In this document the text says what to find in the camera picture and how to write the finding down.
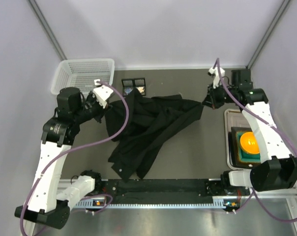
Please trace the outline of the black button shirt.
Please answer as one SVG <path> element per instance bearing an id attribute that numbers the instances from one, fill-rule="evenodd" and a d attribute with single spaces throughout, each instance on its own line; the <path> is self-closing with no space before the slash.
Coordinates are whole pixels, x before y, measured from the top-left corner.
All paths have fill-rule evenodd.
<path id="1" fill-rule="evenodd" d="M 128 181 L 136 174 L 143 179 L 152 167 L 163 144 L 201 118 L 201 102 L 183 99 L 181 95 L 148 98 L 138 91 L 130 92 L 125 101 L 129 119 L 115 138 L 118 145 L 108 161 L 119 177 Z"/>

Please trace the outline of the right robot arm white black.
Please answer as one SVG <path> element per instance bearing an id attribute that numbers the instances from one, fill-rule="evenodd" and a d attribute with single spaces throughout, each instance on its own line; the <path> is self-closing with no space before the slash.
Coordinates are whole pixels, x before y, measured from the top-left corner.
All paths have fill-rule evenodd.
<path id="1" fill-rule="evenodd" d="M 213 66 L 208 70 L 213 82 L 208 85 L 205 106 L 218 109 L 226 103 L 236 104 L 246 118 L 257 141 L 260 163 L 247 170 L 226 173 L 231 186 L 252 187 L 258 192 L 289 189 L 297 181 L 297 152 L 277 129 L 270 113 L 266 93 L 254 88 L 249 70 L 232 71 L 232 84 L 224 83 L 225 71 Z"/>

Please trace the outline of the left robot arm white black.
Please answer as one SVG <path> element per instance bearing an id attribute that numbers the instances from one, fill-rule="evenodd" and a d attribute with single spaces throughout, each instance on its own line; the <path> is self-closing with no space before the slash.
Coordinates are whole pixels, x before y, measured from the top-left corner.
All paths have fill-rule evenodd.
<path id="1" fill-rule="evenodd" d="M 80 132 L 80 125 L 91 119 L 101 122 L 112 93 L 113 90 L 104 85 L 94 88 L 87 96 L 75 87 L 60 90 L 54 115 L 43 126 L 33 190 L 29 200 L 16 207 L 15 217 L 61 229 L 73 207 L 96 188 L 100 175 L 84 171 L 78 183 L 57 193 L 65 159 Z"/>

